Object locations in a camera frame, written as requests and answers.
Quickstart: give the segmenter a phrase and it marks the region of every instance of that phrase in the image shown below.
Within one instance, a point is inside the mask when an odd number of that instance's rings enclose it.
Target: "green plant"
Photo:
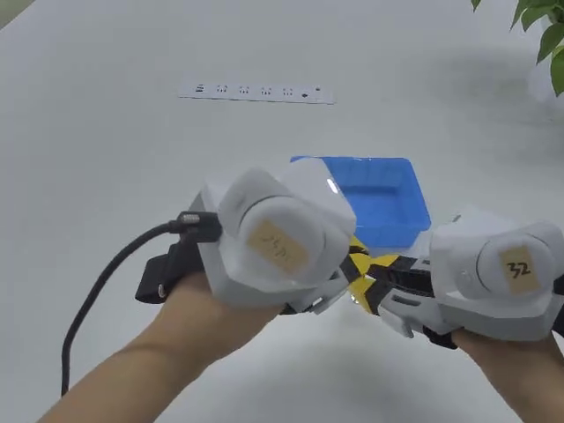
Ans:
[[[482,0],[471,0],[474,11]],[[551,25],[546,28],[540,39],[537,63],[552,55],[550,66],[554,92],[557,96],[564,93],[564,0],[519,0],[513,16],[511,28],[521,20],[526,32],[532,24],[547,16]]]

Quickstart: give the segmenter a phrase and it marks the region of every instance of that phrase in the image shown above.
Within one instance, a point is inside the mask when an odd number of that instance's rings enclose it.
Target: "handwritten label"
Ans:
[[[247,245],[287,275],[295,274],[309,259],[301,244],[269,220],[256,227]]]
[[[516,247],[500,253],[501,266],[511,293],[529,293],[540,288],[531,253],[526,247]]]

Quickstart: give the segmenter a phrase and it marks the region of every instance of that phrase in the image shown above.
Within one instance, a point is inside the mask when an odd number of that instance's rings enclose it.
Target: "blue box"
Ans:
[[[296,161],[308,156],[295,156]],[[408,159],[320,157],[356,214],[356,236],[371,249],[407,249],[431,226]]]

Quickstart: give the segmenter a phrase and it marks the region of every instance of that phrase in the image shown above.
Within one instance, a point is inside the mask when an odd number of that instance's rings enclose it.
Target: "forearm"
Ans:
[[[524,422],[562,422],[564,359],[552,336],[538,342],[503,342],[460,330],[453,340]]]
[[[213,298],[203,273],[189,276],[141,335],[38,423],[151,423],[185,386],[245,345],[280,309],[228,307]]]
[[[505,375],[503,368],[482,367],[484,374],[525,423],[560,423],[564,416],[564,368],[556,361]]]
[[[179,357],[152,325],[109,357],[59,401],[40,423],[150,423],[208,363]]]

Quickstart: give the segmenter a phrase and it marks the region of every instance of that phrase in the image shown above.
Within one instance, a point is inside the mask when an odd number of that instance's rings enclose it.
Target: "power strip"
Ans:
[[[189,99],[246,100],[334,104],[333,95],[319,85],[224,84],[187,82],[178,96]]]

